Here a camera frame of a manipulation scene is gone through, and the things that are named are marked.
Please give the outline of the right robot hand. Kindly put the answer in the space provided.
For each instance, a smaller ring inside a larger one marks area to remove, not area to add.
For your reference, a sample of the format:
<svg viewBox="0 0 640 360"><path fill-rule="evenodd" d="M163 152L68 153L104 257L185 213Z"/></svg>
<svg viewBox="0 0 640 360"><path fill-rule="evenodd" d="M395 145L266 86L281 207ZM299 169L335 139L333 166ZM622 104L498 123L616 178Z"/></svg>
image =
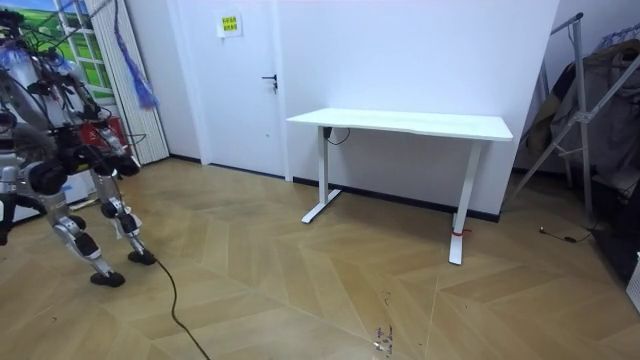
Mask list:
<svg viewBox="0 0 640 360"><path fill-rule="evenodd" d="M132 156L113 157L112 164L122 176L132 177L140 172L140 165Z"/></svg>

